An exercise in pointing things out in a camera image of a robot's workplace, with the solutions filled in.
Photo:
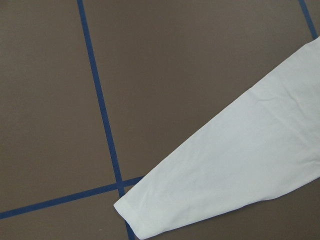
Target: sleeve hem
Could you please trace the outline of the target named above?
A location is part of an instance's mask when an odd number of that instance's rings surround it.
[[[127,221],[132,228],[134,234],[140,239],[144,240],[154,236],[150,234],[153,227],[146,224],[140,215],[127,203],[122,197],[114,205],[116,211]]]

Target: white fabric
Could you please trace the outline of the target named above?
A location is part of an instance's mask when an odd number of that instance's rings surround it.
[[[115,204],[139,239],[320,177],[320,38],[200,128]]]

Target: brown floor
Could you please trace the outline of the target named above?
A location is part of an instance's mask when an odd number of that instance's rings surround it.
[[[83,2],[124,180],[312,41],[298,0]],[[305,2],[320,33],[320,1]],[[77,1],[0,0],[0,53],[0,213],[115,183]],[[319,240],[319,189],[152,239]],[[118,198],[4,218],[0,240],[127,240]]]

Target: brown surface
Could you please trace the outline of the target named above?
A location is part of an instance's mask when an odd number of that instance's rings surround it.
[[[319,16],[317,1],[306,2]],[[312,40],[292,0],[84,6],[125,180],[148,173]],[[0,0],[0,13],[0,212],[114,183],[76,1]],[[319,189],[320,179],[152,239],[319,240]],[[0,220],[0,239],[127,240],[118,198]]]
[[[298,1],[84,3],[124,179],[312,40]]]
[[[1,1],[0,212],[115,177],[75,1]]]
[[[314,28],[320,36],[320,1],[319,0],[305,0],[306,6],[309,10]]]
[[[113,202],[117,191],[64,203],[0,221],[1,240],[126,240]]]

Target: long sleeve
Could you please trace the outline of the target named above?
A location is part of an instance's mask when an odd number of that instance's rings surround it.
[[[190,136],[115,204],[139,239],[320,177],[320,38]]]

